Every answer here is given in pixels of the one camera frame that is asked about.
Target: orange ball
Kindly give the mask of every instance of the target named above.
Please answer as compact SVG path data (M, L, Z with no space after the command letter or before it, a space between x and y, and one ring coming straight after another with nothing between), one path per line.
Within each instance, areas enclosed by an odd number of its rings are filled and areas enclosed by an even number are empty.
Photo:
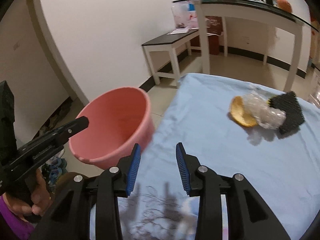
M292 13L292 7L287 0L277 0L280 9Z

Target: white table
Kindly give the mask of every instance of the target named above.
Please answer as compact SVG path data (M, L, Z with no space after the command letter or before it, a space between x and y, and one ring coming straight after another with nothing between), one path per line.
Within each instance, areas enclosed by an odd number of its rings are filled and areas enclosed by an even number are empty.
M302 43L302 27L305 23L297 16L285 12L279 8L264 3L249 0L179 0L176 2L191 2L195 5L198 17L201 56L203 60L203 73L210 74L210 58L209 45L207 37L207 28L205 16L220 16L223 19L223 32L225 47L227 42L227 29L225 17L234 17L247 20L253 20L267 25L283 29L295 35L294 48L292 54L292 62L288 74L284 91L288 92L292 88L292 84L297 73L301 43ZM266 51L263 64L267 62L268 51Z
M182 33L182 34L172 34L172 35L164 34L151 41L148 41L142 44L145 56L147 58L147 62L149 64L149 67L156 85L160 84L159 77L173 78L177 81L177 86L179 85L178 80L180 78L180 69L179 69L179 62L177 58L176 48L180 47L183 44L186 44L188 49L188 54L191 55L190 40L197 36L199 36L198 30L190 30L188 33ZM158 70L154 68L154 65L152 63L152 59L150 55L151 51L168 51L173 73L158 72Z

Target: pink bucket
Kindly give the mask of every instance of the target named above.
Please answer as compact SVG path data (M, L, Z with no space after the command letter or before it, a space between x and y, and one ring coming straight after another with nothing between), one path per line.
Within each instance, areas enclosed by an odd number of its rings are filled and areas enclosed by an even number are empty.
M89 119L89 127L70 138L72 154L105 170L130 155L135 143L143 151L154 132L150 111L149 96L142 89L122 87L104 93L78 114Z

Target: purple sleeve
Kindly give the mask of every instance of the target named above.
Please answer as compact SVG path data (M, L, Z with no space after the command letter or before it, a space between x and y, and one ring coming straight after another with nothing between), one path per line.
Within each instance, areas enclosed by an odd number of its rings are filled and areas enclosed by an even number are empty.
M25 222L14 215L7 207L3 197L0 198L0 213L7 225L15 233L15 235L21 240L27 240L32 233L34 227L32 224Z

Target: black tabletop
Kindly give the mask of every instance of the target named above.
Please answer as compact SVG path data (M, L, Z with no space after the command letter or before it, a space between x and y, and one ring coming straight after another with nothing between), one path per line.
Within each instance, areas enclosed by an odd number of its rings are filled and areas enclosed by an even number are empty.
M199 31L198 29L195 30L190 30L187 33L181 33L181 34L163 34L157 38L154 38L151 41L147 41L145 43L142 44L142 46L153 46L153 45L165 45L165 44L173 44L178 40L181 40L182 38L195 33Z
M185 3L187 1L194 1L194 0L177 0L177 1L173 1L173 3ZM200 1L203 4L231 4L231 5L245 6L245 7L251 7L251 8L255 8L263 11L268 11L270 13L287 18L288 20L291 20L293 22L296 22L296 20L300 20L318 32L318 30L315 27L313 27L310 23L306 22L300 17L292 13L286 12L270 4L253 1L253 0L200 0Z

